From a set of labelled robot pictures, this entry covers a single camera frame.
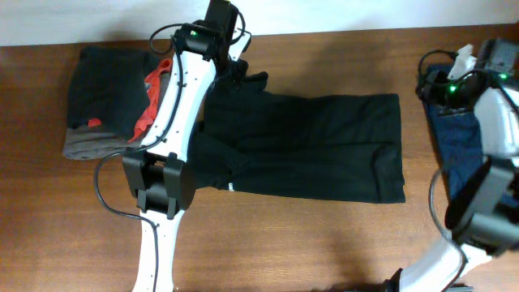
folded clothing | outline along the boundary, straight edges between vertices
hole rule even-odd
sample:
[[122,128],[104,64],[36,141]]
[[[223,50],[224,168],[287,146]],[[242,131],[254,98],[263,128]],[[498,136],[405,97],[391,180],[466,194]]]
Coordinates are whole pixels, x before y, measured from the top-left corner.
[[150,106],[144,79],[159,59],[137,49],[81,50],[68,92],[67,126],[76,129],[97,118],[105,129],[125,140]]
[[405,201],[398,95],[265,92],[268,75],[219,79],[191,137],[197,187],[372,203]]
[[[162,99],[169,83],[169,72],[160,74],[160,92],[157,108],[160,108]],[[121,152],[126,148],[138,148],[144,135],[133,142],[115,135],[104,125],[88,127],[83,125],[75,129],[66,129],[63,156],[74,160],[88,160],[105,157],[106,155]]]

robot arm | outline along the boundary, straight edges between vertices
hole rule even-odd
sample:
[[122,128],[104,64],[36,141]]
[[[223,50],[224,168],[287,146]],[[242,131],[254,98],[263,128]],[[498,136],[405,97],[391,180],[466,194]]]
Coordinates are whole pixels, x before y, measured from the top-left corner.
[[[474,105],[486,161],[450,202],[445,220],[448,236],[464,253],[466,264],[460,265],[460,251],[451,239],[442,238],[417,263],[386,281],[383,291],[445,291],[457,276],[517,248],[519,92],[514,84],[496,87],[484,90]],[[467,291],[463,289],[448,291]]]
[[235,29],[238,14],[238,9],[228,1],[212,0],[204,20],[184,24],[176,31],[172,37],[175,55],[169,86],[141,147],[155,145],[123,158],[140,216],[157,227],[155,236],[152,227],[142,222],[134,292],[171,292],[174,288],[172,272],[178,227],[195,194],[194,180],[186,165],[191,130],[215,78],[238,60],[251,42],[251,34],[244,28]]

wood grain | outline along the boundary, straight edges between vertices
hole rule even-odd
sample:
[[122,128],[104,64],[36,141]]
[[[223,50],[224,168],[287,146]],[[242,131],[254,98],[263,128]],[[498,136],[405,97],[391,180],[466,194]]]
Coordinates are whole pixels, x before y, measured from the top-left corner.
[[[438,238],[427,188],[438,167],[416,66],[431,49],[519,38],[517,25],[255,37],[243,55],[268,90],[305,97],[401,97],[405,204],[298,200],[199,190],[182,219],[174,261],[180,291],[294,291],[381,282]],[[102,44],[145,49],[146,43]],[[101,208],[95,161],[61,156],[66,91],[84,44],[0,48],[0,290],[130,291],[140,224]],[[101,174],[115,208],[136,211],[120,161]],[[438,195],[438,209],[446,205]],[[507,254],[463,278],[479,291],[519,290]]]

wire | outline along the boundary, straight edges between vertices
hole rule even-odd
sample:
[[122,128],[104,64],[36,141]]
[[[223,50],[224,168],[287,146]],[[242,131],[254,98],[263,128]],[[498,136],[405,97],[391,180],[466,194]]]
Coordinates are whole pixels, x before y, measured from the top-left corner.
[[[153,33],[152,37],[150,37],[150,48],[152,48],[152,39],[153,39],[153,37],[160,30],[163,30],[166,27],[159,28],[159,30],[157,30],[156,32]],[[175,52],[178,52],[177,44],[176,44],[174,38],[171,38],[171,47],[175,50]],[[178,64],[178,84],[177,84],[178,91],[177,91],[177,96],[176,96],[175,105],[173,107],[173,111],[171,112],[171,115],[169,116],[169,121],[168,121],[164,131],[162,132],[161,136],[158,136],[157,140],[155,140],[155,142],[151,143],[148,146],[139,147],[139,148],[134,149],[134,150],[128,150],[128,151],[123,151],[123,152],[116,152],[116,153],[112,153],[112,154],[109,154],[109,155],[103,157],[99,161],[99,163],[97,163],[97,166],[96,166],[96,169],[94,170],[94,175],[93,175],[94,191],[96,192],[97,198],[101,202],[101,205],[105,209],[107,209],[108,211],[110,211],[110,212],[112,212],[112,213],[114,213],[116,215],[119,215],[119,216],[127,217],[127,218],[130,218],[130,219],[135,219],[135,220],[145,221],[152,227],[152,230],[153,230],[153,241],[155,243],[155,275],[154,275],[154,278],[153,278],[153,292],[155,292],[156,287],[157,287],[157,274],[158,274],[158,270],[159,270],[159,247],[158,247],[158,236],[157,236],[157,227],[158,227],[158,225],[156,225],[155,223],[153,223],[153,221],[151,221],[151,220],[149,220],[149,219],[147,219],[145,217],[142,217],[142,216],[139,216],[139,215],[135,215],[135,214],[131,214],[131,213],[125,213],[125,212],[122,212],[122,211],[118,211],[118,210],[116,210],[114,208],[111,208],[105,202],[105,200],[103,199],[103,196],[101,195],[101,191],[99,190],[99,173],[101,172],[101,168],[103,167],[103,165],[106,162],[108,162],[109,160],[114,159],[115,157],[123,156],[123,155],[126,155],[126,154],[131,154],[131,153],[142,152],[142,151],[146,151],[146,150],[148,150],[150,148],[153,148],[153,147],[157,146],[160,142],[162,142],[164,140],[164,138],[166,137],[166,135],[168,134],[169,129],[171,128],[171,125],[173,124],[174,117],[175,117],[175,115],[177,113],[178,104],[180,103],[180,97],[182,96],[182,89],[184,87],[182,59],[180,58],[179,54],[175,54],[175,55],[177,56],[177,64]]]
[[516,118],[519,118],[519,109],[517,108],[517,105],[515,104],[515,102],[513,102],[512,98],[509,96],[508,92],[506,92],[506,90],[504,90],[503,84],[501,84],[501,82],[499,82],[499,80],[495,77],[492,78],[492,81],[494,81],[495,86],[503,93],[504,99],[508,102],[508,104],[512,108],[513,113],[516,115]]
[[169,52],[171,52],[171,50],[173,49],[174,45],[173,45],[173,39],[171,39],[171,42],[169,43],[169,47],[167,50],[164,50],[164,51],[160,51],[158,49],[155,49],[155,47],[153,46],[153,39],[155,39],[155,36],[159,33],[159,32],[162,32],[163,30],[165,29],[168,29],[168,28],[175,28],[175,27],[179,27],[179,26],[183,26],[183,24],[168,24],[168,25],[165,25],[163,26],[162,28],[159,28],[157,29],[154,33],[152,33],[152,35],[149,37],[149,49],[155,53],[155,54],[159,54],[159,55],[164,55],[164,54],[167,54]]
[[419,79],[423,79],[424,78],[423,75],[422,75],[422,64],[423,64],[423,61],[425,61],[425,59],[427,57],[431,56],[432,54],[446,54],[452,60],[455,60],[456,56],[457,56],[456,52],[446,51],[446,50],[443,50],[443,49],[434,49],[431,52],[428,52],[428,53],[424,54],[423,57],[420,59],[420,62],[418,62],[418,77],[419,77]]
[[446,240],[448,243],[450,243],[460,254],[460,261],[461,265],[458,269],[456,276],[445,286],[445,288],[442,290],[442,292],[447,291],[450,289],[454,283],[461,277],[461,274],[463,273],[463,270],[465,269],[465,266],[468,263],[467,255],[465,252],[461,249],[460,245],[454,242],[454,240],[451,238],[450,233],[441,225],[440,220],[438,220],[438,216],[436,215],[435,205],[434,205],[434,195],[435,195],[435,185],[438,181],[438,178],[441,176],[441,174],[445,171],[445,168],[440,168],[437,170],[431,179],[431,185],[429,186],[429,212],[431,213],[432,220],[435,222],[436,228],[440,232],[441,236]]
[[242,12],[238,11],[238,15],[240,17],[240,19],[242,20],[242,28],[237,28],[238,30],[241,30],[242,33],[240,33],[240,35],[238,37],[236,37],[235,39],[233,39],[229,45],[234,45],[236,44],[242,37],[243,35],[245,34],[245,17],[243,17],[243,14]]

black cable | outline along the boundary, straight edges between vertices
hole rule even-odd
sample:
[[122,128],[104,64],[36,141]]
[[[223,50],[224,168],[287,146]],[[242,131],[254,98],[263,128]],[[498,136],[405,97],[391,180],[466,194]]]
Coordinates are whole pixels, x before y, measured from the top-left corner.
[[429,186],[429,212],[431,213],[432,220],[435,222],[436,228],[440,232],[441,236],[446,240],[448,243],[450,243],[458,253],[460,254],[461,258],[461,266],[458,269],[456,276],[445,286],[445,288],[442,290],[442,292],[447,291],[449,288],[451,288],[454,283],[461,277],[461,274],[463,273],[463,270],[465,269],[465,266],[467,265],[467,255],[465,252],[461,249],[460,245],[454,242],[454,240],[451,238],[450,233],[441,225],[440,220],[438,219],[438,216],[436,215],[435,205],[434,205],[434,195],[435,195],[435,185],[436,181],[438,181],[438,178],[441,176],[441,174],[444,172],[444,168],[441,168],[435,172],[435,174],[432,176],[431,179],[431,185]]
[[173,40],[171,40],[171,42],[169,43],[169,47],[167,50],[164,50],[164,51],[160,51],[158,49],[155,49],[155,47],[153,46],[153,39],[155,38],[155,36],[159,33],[159,32],[162,32],[163,30],[165,29],[168,29],[168,28],[175,28],[175,27],[179,27],[179,26],[183,26],[183,24],[168,24],[168,25],[165,25],[163,26],[162,28],[159,28],[157,29],[154,33],[152,33],[152,35],[149,37],[149,49],[155,53],[155,54],[159,54],[159,55],[163,55],[163,54],[167,54],[169,52],[171,52],[171,50],[173,49],[174,45],[173,45]]
[[420,62],[418,62],[418,78],[423,79],[424,76],[422,75],[422,64],[423,61],[432,54],[446,54],[448,55],[453,61],[456,60],[457,52],[451,52],[443,49],[434,49],[431,52],[428,52],[423,55],[423,57],[420,59]]
[[233,39],[229,45],[234,45],[236,44],[242,37],[243,35],[245,34],[245,18],[243,17],[243,14],[242,12],[238,12],[238,15],[240,17],[240,19],[242,20],[242,28],[237,28],[238,30],[242,31],[242,33],[240,33],[240,35],[238,37],[236,37],[235,39]]
[[498,81],[496,77],[492,77],[492,81],[494,82],[495,86],[503,93],[504,99],[508,102],[510,107],[513,110],[513,113],[516,115],[516,118],[519,118],[519,109],[517,108],[517,105],[515,102],[513,102],[512,98],[509,96],[508,92],[504,90],[503,84]]
[[[150,38],[150,47],[152,46],[152,38],[157,34],[157,32],[154,32],[152,37]],[[171,38],[171,47],[174,48],[175,52],[178,51],[177,50],[177,45],[176,45],[175,40],[173,38]],[[105,200],[103,199],[103,196],[101,195],[101,191],[99,190],[99,173],[101,172],[102,166],[106,162],[108,162],[110,159],[113,159],[113,158],[119,157],[119,156],[123,156],[125,154],[146,151],[146,150],[148,150],[150,148],[153,148],[153,147],[157,146],[160,142],[162,142],[162,140],[168,134],[168,131],[171,128],[171,125],[173,124],[174,117],[175,117],[175,115],[177,113],[178,104],[180,103],[180,97],[182,95],[182,89],[183,89],[183,85],[184,85],[182,59],[180,58],[179,54],[176,54],[176,56],[177,56],[177,63],[178,63],[178,84],[177,84],[178,91],[177,91],[175,105],[173,107],[171,115],[169,116],[169,121],[168,121],[164,131],[162,132],[161,136],[158,136],[157,140],[155,140],[155,142],[151,143],[148,146],[143,146],[143,147],[140,147],[140,148],[137,148],[137,149],[134,149],[134,150],[128,150],[128,151],[123,151],[123,152],[116,152],[116,153],[112,153],[112,154],[109,154],[109,155],[103,157],[99,161],[99,163],[97,164],[96,169],[94,170],[94,175],[93,175],[93,178],[94,178],[93,179],[94,191],[96,192],[97,198],[101,202],[101,205],[105,209],[107,209],[108,211],[110,211],[110,212],[112,212],[112,213],[114,213],[116,215],[119,215],[119,216],[127,217],[127,218],[130,218],[130,219],[136,219],[136,220],[145,221],[152,227],[152,230],[153,230],[153,240],[154,240],[154,243],[155,243],[155,275],[154,275],[154,278],[153,278],[153,292],[155,292],[155,289],[157,287],[157,274],[158,274],[158,270],[159,270],[159,247],[158,247],[158,236],[157,236],[157,227],[158,227],[158,225],[155,225],[151,220],[149,220],[149,219],[147,219],[145,217],[142,217],[142,216],[139,216],[139,215],[135,215],[135,214],[131,214],[131,213],[125,213],[125,212],[122,212],[122,211],[118,211],[118,210],[116,210],[114,208],[111,208],[105,202]]]

